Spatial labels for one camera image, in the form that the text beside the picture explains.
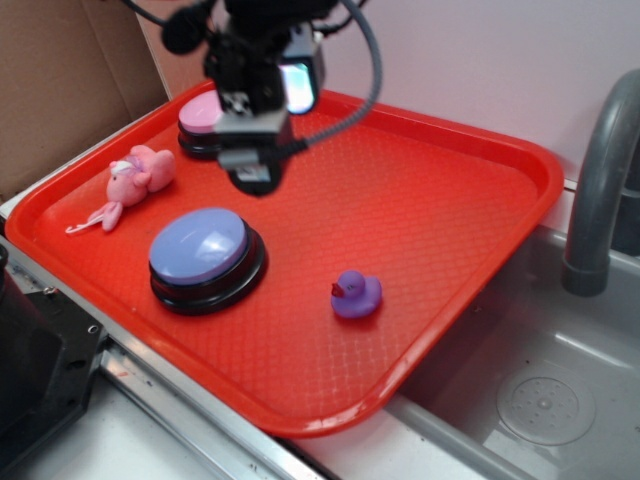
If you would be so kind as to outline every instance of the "orange tray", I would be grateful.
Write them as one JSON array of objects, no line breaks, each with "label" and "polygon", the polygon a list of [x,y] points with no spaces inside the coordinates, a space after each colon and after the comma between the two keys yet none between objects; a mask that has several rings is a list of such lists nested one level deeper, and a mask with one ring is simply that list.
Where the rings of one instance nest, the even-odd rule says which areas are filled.
[{"label": "orange tray", "polygon": [[[377,106],[361,124],[295,157],[264,198],[236,190],[215,162],[178,146],[178,112],[202,84],[54,176],[10,215],[10,241],[263,430],[334,432],[390,398],[555,202],[556,159],[495,133]],[[294,118],[309,135],[359,100],[326,93]],[[136,144],[169,148],[176,181],[125,209],[116,229],[69,236],[106,202],[108,164]],[[267,274],[218,313],[168,312],[149,285],[148,252],[171,220],[220,206],[263,237]],[[383,303],[342,320],[332,282],[376,275]]]}]

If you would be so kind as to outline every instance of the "black cable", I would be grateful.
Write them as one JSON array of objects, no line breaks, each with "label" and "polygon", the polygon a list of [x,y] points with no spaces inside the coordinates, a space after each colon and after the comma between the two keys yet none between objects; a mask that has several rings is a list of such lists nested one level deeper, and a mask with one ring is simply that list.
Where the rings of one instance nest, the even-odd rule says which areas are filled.
[{"label": "black cable", "polygon": [[[360,0],[358,3],[358,8],[364,7],[368,0]],[[353,21],[353,15],[347,16],[342,22],[336,23],[333,25],[323,24],[323,25],[314,25],[313,30],[316,32],[320,32],[325,37],[329,35],[333,35],[334,33],[338,33],[343,28],[347,27]]]},{"label": "black cable", "polygon": [[269,164],[270,162],[284,160],[297,153],[301,153],[307,150],[311,146],[333,137],[346,129],[352,127],[360,120],[362,120],[374,107],[375,102],[382,90],[382,55],[380,54],[380,47],[373,33],[373,29],[367,19],[364,17],[360,8],[352,0],[340,0],[340,3],[349,10],[351,16],[354,17],[356,23],[360,27],[362,34],[369,47],[369,53],[371,55],[371,65],[373,69],[373,80],[369,90],[369,94],[365,98],[364,102],[358,109],[349,115],[347,118],[339,121],[338,123],[331,125],[320,132],[317,132],[309,137],[293,140],[284,145],[277,147],[258,149],[259,160],[261,163]]},{"label": "black cable", "polygon": [[144,8],[142,8],[137,3],[135,3],[133,0],[122,0],[122,3],[124,3],[127,7],[129,7],[131,10],[136,12],[141,17],[146,18],[150,22],[155,23],[160,27],[164,27],[164,25],[166,24],[165,20],[159,17],[156,17],[152,13],[146,11]]}]

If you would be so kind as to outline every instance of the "sink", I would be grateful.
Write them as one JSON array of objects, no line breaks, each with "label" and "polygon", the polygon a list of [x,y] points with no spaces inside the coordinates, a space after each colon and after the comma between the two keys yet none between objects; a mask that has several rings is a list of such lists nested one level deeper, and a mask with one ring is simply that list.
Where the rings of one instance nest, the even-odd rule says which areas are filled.
[{"label": "sink", "polygon": [[412,428],[433,436],[445,425],[476,458],[513,466],[504,478],[637,478],[640,262],[612,252],[608,289],[573,296],[560,283],[565,241],[539,227],[391,409],[408,406]]}]

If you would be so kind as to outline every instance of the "gray cable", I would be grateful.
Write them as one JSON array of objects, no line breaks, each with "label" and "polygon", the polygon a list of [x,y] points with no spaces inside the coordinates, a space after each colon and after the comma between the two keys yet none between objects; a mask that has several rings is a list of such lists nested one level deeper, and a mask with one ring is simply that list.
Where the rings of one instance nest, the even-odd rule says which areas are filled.
[{"label": "gray cable", "polygon": [[338,133],[343,132],[347,128],[355,125],[360,120],[362,120],[373,108],[374,104],[378,100],[378,97],[380,96],[380,90],[382,90],[382,56],[380,55],[380,48],[378,47],[378,42],[373,33],[373,29],[369,25],[369,22],[364,17],[358,6],[352,0],[340,0],[340,2],[345,6],[353,19],[356,21],[367,42],[367,46],[369,47],[369,52],[371,54],[373,81],[367,98],[365,99],[364,103],[358,108],[358,110],[353,112],[344,120],[336,123],[335,125],[308,137],[306,139],[306,142],[309,146],[321,142],[322,140],[326,140],[327,138],[334,135],[337,135]]}]

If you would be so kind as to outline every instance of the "black device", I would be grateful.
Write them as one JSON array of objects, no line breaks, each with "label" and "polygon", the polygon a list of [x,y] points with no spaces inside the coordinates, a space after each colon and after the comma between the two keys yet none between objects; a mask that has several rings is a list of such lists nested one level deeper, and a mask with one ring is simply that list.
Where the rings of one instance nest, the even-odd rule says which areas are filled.
[{"label": "black device", "polygon": [[0,478],[84,414],[106,332],[57,290],[23,294],[0,245]]}]

